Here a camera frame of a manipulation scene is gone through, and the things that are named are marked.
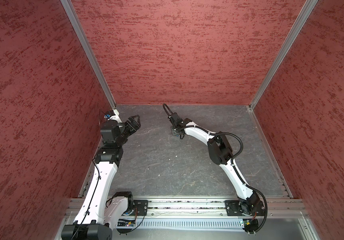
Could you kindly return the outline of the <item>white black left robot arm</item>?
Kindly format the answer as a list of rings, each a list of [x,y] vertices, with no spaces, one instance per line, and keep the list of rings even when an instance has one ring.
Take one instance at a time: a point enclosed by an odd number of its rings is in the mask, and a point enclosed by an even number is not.
[[[125,122],[114,111],[108,116],[101,126],[103,145],[92,160],[91,187],[73,223],[64,226],[63,240],[110,240],[122,215],[134,210],[131,192],[117,192],[112,198],[108,195],[123,157],[123,145],[141,127],[140,116]]]

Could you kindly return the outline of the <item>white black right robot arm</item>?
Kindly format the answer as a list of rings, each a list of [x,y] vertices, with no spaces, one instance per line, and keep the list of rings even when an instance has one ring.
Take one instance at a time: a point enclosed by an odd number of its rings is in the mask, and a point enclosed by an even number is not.
[[[183,139],[191,136],[208,147],[211,161],[222,168],[235,188],[239,206],[238,210],[244,216],[264,215],[266,206],[262,193],[251,187],[235,163],[235,158],[241,154],[244,145],[241,139],[231,133],[212,132],[196,125],[190,119],[182,119],[177,113],[168,116],[172,124],[172,133]]]

